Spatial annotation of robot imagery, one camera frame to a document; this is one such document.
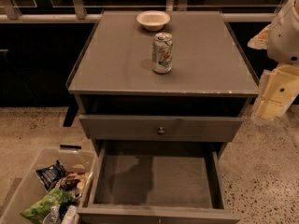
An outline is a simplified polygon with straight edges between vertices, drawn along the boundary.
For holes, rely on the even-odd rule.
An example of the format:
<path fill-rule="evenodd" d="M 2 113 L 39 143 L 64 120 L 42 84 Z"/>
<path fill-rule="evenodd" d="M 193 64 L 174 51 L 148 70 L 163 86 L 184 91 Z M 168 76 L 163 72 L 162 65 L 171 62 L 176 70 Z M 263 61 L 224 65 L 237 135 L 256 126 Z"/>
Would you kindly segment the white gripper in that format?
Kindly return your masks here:
<path fill-rule="evenodd" d="M 252 108 L 251 120 L 267 124 L 282 117 L 299 95 L 299 0 L 288 0 L 248 47 L 267 49 L 268 57 L 280 63 L 272 71 L 263 71 Z"/>

